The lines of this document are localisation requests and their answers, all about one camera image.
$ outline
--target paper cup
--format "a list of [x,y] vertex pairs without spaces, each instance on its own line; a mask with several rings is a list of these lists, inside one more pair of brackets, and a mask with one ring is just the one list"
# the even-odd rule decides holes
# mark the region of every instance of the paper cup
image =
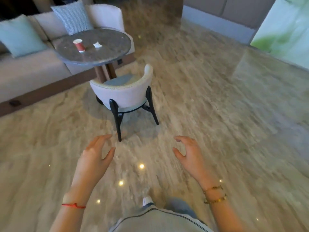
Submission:
[[73,41],[73,43],[75,44],[75,46],[76,46],[76,48],[78,49],[79,52],[85,51],[85,47],[83,45],[82,39],[76,39],[76,40]]

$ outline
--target white sneaker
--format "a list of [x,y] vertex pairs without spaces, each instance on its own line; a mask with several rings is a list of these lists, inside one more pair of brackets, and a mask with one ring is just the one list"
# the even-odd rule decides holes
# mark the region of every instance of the white sneaker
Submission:
[[143,198],[143,206],[145,206],[146,204],[149,203],[153,203],[152,198],[148,195],[146,197]]

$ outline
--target bracelet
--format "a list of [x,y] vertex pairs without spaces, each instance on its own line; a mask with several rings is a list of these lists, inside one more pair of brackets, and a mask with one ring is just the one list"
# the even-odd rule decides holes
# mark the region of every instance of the bracelet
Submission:
[[225,196],[223,196],[223,197],[220,198],[220,199],[216,199],[216,200],[211,201],[211,202],[204,201],[204,203],[207,203],[207,204],[219,203],[219,202],[222,202],[222,201],[226,200],[226,198],[227,198],[227,195],[225,194]]
[[211,187],[211,188],[207,189],[206,191],[216,190],[216,189],[221,189],[221,190],[223,190],[222,186],[219,185],[219,186],[217,186],[217,187]]
[[66,204],[66,203],[63,203],[61,204],[62,206],[67,206],[67,207],[72,207],[72,208],[79,208],[79,209],[83,209],[83,208],[86,208],[86,206],[77,206],[77,203],[73,203],[73,204]]

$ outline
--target red string bracelet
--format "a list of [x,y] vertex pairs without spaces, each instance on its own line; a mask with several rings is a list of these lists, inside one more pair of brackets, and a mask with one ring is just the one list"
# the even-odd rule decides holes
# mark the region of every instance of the red string bracelet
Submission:
[[80,209],[83,209],[83,208],[86,208],[86,206],[77,206],[77,203],[73,203],[73,204],[66,204],[66,203],[63,203],[61,204],[62,206],[67,206],[67,207],[72,207],[72,208],[80,208]]

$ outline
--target gray t-shirt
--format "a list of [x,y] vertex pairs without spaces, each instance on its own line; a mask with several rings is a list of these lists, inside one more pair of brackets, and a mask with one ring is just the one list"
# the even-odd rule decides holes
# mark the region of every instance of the gray t-shirt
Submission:
[[152,205],[119,219],[109,232],[213,232],[208,226],[186,214]]

